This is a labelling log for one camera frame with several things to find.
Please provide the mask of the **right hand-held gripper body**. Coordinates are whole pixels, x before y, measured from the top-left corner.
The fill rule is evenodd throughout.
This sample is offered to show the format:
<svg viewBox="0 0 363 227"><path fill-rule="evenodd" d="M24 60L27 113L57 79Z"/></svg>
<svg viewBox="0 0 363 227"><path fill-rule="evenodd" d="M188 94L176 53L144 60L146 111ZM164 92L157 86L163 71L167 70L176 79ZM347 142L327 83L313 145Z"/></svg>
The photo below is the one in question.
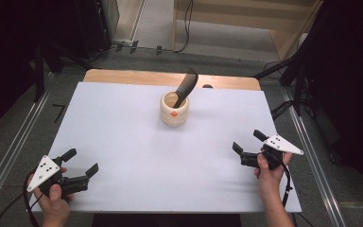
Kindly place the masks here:
<svg viewBox="0 0 363 227"><path fill-rule="evenodd" d="M293 154L303 155L303 151L300 148L297 148L279 134L268 136L268 139L262 143L262 152L268 160L270 170L275 169L282 163L282 157L285 153L290 152ZM240 155L241 165L258 167L257 156L257 153L245 152L243 150L243 153Z"/></svg>

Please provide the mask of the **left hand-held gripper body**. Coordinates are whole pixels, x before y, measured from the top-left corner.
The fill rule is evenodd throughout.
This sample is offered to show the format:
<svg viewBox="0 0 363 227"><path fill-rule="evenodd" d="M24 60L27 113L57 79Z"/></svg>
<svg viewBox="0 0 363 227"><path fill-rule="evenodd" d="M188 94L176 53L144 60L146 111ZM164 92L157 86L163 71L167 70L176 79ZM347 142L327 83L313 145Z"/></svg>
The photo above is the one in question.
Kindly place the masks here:
<svg viewBox="0 0 363 227"><path fill-rule="evenodd" d="M51 159L44 155L36 167L33 177L26 187L27 192L32 192L38 187L42 193L49 196L50 186L58 184L62 189L61 198L67 200L68 196L77 192L86 191L90 178L79 176L75 178L64 177L61 172L63 160L61 157Z"/></svg>

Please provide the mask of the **cream ribbed cup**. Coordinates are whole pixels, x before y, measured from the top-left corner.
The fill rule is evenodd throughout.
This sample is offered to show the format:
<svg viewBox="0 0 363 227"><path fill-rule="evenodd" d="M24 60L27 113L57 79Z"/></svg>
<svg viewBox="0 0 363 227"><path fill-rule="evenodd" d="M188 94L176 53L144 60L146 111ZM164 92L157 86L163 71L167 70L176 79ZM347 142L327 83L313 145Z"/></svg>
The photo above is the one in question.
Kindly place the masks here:
<svg viewBox="0 0 363 227"><path fill-rule="evenodd" d="M188 117L189 99L186 98L179 108L174 108L178 98L177 94L171 91L163 94L160 99L160 117L167 126L181 126Z"/></svg>

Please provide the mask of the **person's right hand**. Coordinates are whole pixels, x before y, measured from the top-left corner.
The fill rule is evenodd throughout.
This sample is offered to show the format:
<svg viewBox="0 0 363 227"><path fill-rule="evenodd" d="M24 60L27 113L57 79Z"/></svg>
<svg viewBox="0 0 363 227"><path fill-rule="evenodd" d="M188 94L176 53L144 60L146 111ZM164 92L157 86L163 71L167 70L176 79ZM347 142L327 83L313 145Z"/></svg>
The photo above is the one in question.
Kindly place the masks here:
<svg viewBox="0 0 363 227"><path fill-rule="evenodd" d="M289 163L292 154L288 152L282 157L282 163L275 169L270 170L268 165L268 160L261 152L257 156L257 164L253 171L254 176L258 180L258 190L261 194L272 194L279 193L280 182L283 175L285 174L285 168Z"/></svg>

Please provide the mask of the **person's left hand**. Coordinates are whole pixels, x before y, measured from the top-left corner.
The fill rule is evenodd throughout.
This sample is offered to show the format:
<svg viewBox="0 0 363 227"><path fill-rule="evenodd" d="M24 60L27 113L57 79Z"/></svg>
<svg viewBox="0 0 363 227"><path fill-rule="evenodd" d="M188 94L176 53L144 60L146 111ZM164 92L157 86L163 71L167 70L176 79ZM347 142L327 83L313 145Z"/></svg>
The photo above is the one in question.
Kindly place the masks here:
<svg viewBox="0 0 363 227"><path fill-rule="evenodd" d="M32 193L38 199L38 204L43 211L44 221L67 222L70 216L69 204L61 198L62 189L58 184L53 184L49 189L49 196L46 196L36 187Z"/></svg>

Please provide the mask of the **black metal stand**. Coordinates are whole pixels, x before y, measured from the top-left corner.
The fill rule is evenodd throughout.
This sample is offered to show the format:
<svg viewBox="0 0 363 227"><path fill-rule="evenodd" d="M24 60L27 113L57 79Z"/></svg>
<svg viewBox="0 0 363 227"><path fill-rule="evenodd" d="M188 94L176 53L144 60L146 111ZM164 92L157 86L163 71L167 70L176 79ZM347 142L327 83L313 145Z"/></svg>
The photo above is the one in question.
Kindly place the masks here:
<svg viewBox="0 0 363 227"><path fill-rule="evenodd" d="M292 82L295 82L292 106L298 116L302 115L300 106L305 71L305 65L303 64L303 55L304 51L299 48L296 53L293 54L290 58L287 58L283 61L278 61L270 68L264 69L262 72L253 76L254 79L262 79L284 68L285 71L279 78L279 82L283 87L289 86Z"/></svg>
<svg viewBox="0 0 363 227"><path fill-rule="evenodd" d="M40 39L36 42L34 48L34 74L36 85L34 102L40 101L45 92L43 63L46 62L53 72L61 73L63 63L60 59L60 55L67 57L74 63L83 67L85 70L93 68L90 63L84 61L64 46L61 46L54 41Z"/></svg>

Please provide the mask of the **white board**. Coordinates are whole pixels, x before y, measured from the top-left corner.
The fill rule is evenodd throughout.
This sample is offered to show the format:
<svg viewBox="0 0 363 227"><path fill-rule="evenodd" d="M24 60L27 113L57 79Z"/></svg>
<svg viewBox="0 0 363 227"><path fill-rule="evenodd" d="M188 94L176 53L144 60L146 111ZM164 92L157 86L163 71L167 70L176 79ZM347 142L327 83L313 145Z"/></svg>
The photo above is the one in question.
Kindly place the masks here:
<svg viewBox="0 0 363 227"><path fill-rule="evenodd" d="M264 206L233 145L259 151L254 131L276 134L261 91L196 88L182 125L161 119L167 86L81 82L49 151L69 176L99 170L70 203L93 213L251 213Z"/></svg>

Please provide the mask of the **light wooden shelf unit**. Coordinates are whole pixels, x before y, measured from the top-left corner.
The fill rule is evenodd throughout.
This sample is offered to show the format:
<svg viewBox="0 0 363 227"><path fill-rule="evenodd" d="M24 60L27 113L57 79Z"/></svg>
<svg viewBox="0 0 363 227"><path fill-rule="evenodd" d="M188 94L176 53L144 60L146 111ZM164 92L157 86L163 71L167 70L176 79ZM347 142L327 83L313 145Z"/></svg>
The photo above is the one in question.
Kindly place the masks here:
<svg viewBox="0 0 363 227"><path fill-rule="evenodd" d="M285 60L311 27L322 0L174 0L172 46L191 23L193 53Z"/></svg>

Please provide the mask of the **dark cabinet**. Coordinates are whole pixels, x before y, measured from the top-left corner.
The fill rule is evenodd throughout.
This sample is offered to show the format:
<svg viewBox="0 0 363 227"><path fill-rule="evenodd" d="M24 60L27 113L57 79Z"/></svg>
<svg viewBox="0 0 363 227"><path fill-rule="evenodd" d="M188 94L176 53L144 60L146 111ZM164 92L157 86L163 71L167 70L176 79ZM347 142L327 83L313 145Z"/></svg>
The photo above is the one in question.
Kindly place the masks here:
<svg viewBox="0 0 363 227"><path fill-rule="evenodd" d="M86 58L112 45L104 10L104 0L75 0Z"/></svg>

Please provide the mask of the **aluminium floor rail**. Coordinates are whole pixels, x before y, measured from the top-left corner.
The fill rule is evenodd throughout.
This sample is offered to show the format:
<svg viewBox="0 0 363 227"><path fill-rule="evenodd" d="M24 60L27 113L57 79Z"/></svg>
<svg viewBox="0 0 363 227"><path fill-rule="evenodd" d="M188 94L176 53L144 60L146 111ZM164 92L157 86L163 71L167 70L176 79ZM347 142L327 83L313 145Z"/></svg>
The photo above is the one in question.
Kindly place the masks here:
<svg viewBox="0 0 363 227"><path fill-rule="evenodd" d="M288 112L300 139L301 147L304 152L303 156L306 158L308 169L311 172L309 179L301 182L301 184L305 184L306 189L310 186L314 186L313 193L299 196L300 201L304 204L304 212L315 212L316 208L319 208L327 214L331 227L347 227L335 193L326 177L317 152L307 133L303 118L297 114L293 106L288 108Z"/></svg>
<svg viewBox="0 0 363 227"><path fill-rule="evenodd" d="M34 102L34 87L31 87L0 120L0 190L58 77L58 74L49 73L43 80L45 91L37 102Z"/></svg>

